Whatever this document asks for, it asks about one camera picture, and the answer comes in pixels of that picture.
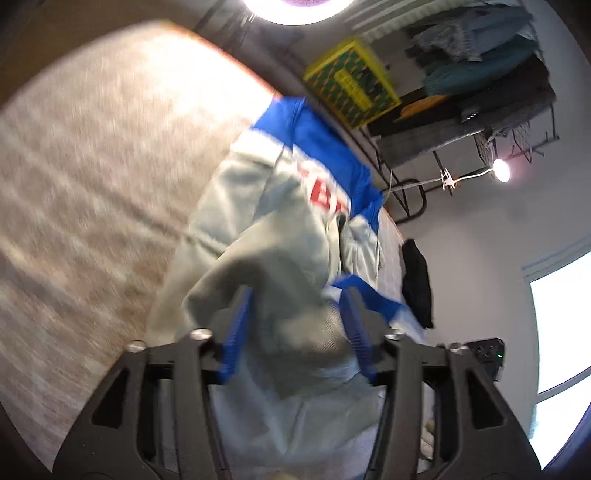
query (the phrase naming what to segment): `beige carpet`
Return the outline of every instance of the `beige carpet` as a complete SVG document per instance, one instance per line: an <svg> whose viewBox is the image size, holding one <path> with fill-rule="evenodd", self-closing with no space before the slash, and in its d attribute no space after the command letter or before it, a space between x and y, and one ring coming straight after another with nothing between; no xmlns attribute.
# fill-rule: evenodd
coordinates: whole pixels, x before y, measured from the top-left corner
<svg viewBox="0 0 591 480"><path fill-rule="evenodd" d="M148 24L54 63L0 114L0 400L47 465L144 321L189 213L273 92Z"/></svg>

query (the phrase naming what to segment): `white cable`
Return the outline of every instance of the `white cable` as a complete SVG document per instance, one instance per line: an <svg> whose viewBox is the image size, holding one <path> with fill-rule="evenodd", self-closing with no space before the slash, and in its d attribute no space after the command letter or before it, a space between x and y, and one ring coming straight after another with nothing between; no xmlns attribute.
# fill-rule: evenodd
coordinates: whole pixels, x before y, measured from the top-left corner
<svg viewBox="0 0 591 480"><path fill-rule="evenodd" d="M384 197L384 205L392 195L392 169L390 169L390 184L388 185L388 194Z"/></svg>
<svg viewBox="0 0 591 480"><path fill-rule="evenodd" d="M460 177L457 180L452 179L452 182L454 184L456 184L457 182L462 181L462 180L475 179L477 177L482 177L483 175L486 175L487 173L490 173L491 171L493 171L493 169L489 168L488 170L481 171L480 173L477 173L476 175L468 175L467 177Z"/></svg>
<svg viewBox="0 0 591 480"><path fill-rule="evenodd" d="M419 185L426 185L427 183L433 183L435 181L442 181L445 179L445 176L446 175L443 174L438 179L425 180L425 181L420 181L418 183L409 183L408 185L400 185L400 187L389 188L388 194L390 194L392 192L398 192L399 190L406 190L406 189L411 189L413 187L418 187Z"/></svg>

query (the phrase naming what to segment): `white wall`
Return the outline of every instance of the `white wall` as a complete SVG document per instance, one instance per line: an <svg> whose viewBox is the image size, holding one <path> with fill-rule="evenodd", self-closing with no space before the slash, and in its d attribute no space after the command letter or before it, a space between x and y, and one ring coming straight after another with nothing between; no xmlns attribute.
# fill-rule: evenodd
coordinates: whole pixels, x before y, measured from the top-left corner
<svg viewBox="0 0 591 480"><path fill-rule="evenodd" d="M538 351L521 267L591 231L591 67L546 2L529 0L527 6L558 97L562 140L547 147L545 157L536 155L533 165L514 161L508 184L485 177L467 181L453 198L433 194L427 213L401 228L427 258L437 326L431 340L503 339L506 368L499 389L526 431L537 393ZM536 120L532 140L546 128L549 116ZM508 142L502 150L508 153ZM454 166L469 160L477 168L480 162L469 142L441 155Z"/></svg>

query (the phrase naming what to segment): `black cloth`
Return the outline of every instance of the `black cloth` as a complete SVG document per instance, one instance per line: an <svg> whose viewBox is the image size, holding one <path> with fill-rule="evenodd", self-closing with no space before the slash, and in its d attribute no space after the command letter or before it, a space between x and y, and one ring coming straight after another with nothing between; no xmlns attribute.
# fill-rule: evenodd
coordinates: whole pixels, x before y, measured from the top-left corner
<svg viewBox="0 0 591 480"><path fill-rule="evenodd" d="M484 132L486 141L490 141L546 111L555 100L556 94L547 83L519 102L479 113L465 122L451 118L382 137L378 141L378 147L384 163L389 168L398 167L413 158L478 132Z"/></svg>
<svg viewBox="0 0 591 480"><path fill-rule="evenodd" d="M402 295L423 328L433 328L433 297L427 261L413 239L402 246L406 272L402 279Z"/></svg>
<svg viewBox="0 0 591 480"><path fill-rule="evenodd" d="M464 122L468 115L493 112L504 106L518 104L524 99L536 98L540 90L548 88L548 69L536 55L532 55L507 75L494 80L476 93L449 97L439 105L402 120L398 120L400 110L397 110L377 119L368 128L373 136L387 137L450 119Z"/></svg>

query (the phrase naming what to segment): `window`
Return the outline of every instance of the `window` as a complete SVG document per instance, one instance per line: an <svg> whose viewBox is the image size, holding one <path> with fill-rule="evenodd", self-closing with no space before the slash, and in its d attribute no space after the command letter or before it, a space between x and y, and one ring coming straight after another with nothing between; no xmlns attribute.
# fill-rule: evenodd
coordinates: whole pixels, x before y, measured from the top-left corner
<svg viewBox="0 0 591 480"><path fill-rule="evenodd" d="M591 238L525 267L540 344L530 442L542 467L559 453L591 401Z"/></svg>

